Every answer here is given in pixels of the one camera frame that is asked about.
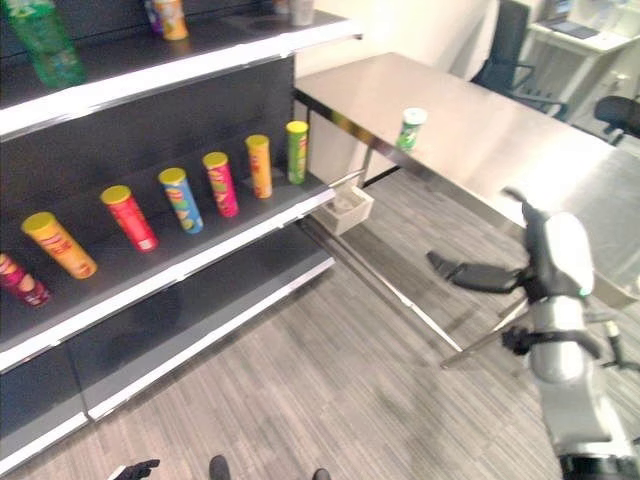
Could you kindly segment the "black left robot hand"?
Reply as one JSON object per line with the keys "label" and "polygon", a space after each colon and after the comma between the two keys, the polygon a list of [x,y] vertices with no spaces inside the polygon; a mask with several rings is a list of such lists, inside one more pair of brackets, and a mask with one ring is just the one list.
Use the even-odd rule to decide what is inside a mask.
{"label": "black left robot hand", "polygon": [[159,465],[159,459],[145,460],[132,465],[120,465],[108,476],[108,480],[144,479],[149,477],[152,470]]}

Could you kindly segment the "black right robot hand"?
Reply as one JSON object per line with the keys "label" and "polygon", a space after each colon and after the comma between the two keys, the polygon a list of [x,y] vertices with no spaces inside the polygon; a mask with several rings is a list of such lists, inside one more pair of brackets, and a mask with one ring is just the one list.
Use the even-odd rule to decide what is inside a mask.
{"label": "black right robot hand", "polygon": [[521,204],[527,265],[506,269],[454,261],[431,250],[426,258],[435,272],[458,287],[477,292],[509,294],[522,288],[530,303],[557,296],[582,300],[591,295],[595,285],[593,261],[582,223],[568,212],[536,208],[512,187],[502,193]]}

